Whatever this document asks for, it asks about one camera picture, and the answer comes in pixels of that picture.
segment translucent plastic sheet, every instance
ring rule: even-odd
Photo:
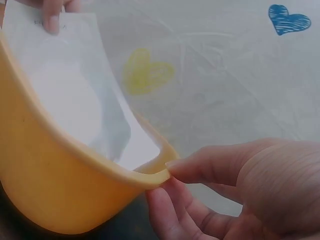
[[[84,7],[97,14],[129,103],[183,157],[263,137],[320,141],[319,1],[93,0]],[[124,69],[141,49],[149,56],[135,61],[144,79],[137,83]],[[146,61],[163,68],[158,82],[146,77]]]
[[[3,31],[63,131],[129,170],[159,155],[115,81],[94,13],[62,13],[60,33],[52,36],[43,29],[39,10],[9,0]]]

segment white paper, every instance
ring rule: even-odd
[[[38,9],[9,0],[3,31],[61,129],[128,170],[159,155],[113,76],[94,14],[62,13],[60,33],[52,36]]]

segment finger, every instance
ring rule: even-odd
[[[184,183],[236,186],[243,165],[259,152],[287,140],[266,138],[229,146],[208,146],[186,159],[168,163],[171,174]]]
[[[150,223],[161,240],[191,239],[179,224],[174,206],[163,188],[147,191],[146,198]]]
[[[217,183],[206,183],[204,184],[208,188],[215,191],[217,194],[221,195],[224,198],[230,199],[238,204],[243,204],[241,199],[241,195],[237,187],[229,186],[224,184],[217,184]]]
[[[59,33],[59,15],[63,5],[63,0],[43,1],[43,26],[51,34]]]
[[[218,214],[205,206],[192,196],[185,184],[175,178],[166,182],[163,188],[169,194],[177,218],[185,229],[188,226],[184,225],[181,219],[189,215],[204,234],[223,239],[236,219],[232,216]]]
[[[168,193],[164,189],[159,188],[149,191],[147,199],[150,222],[160,239],[216,240],[216,238],[201,232],[188,213],[179,218]]]
[[[67,13],[79,13],[81,11],[81,0],[71,0],[64,5]]]

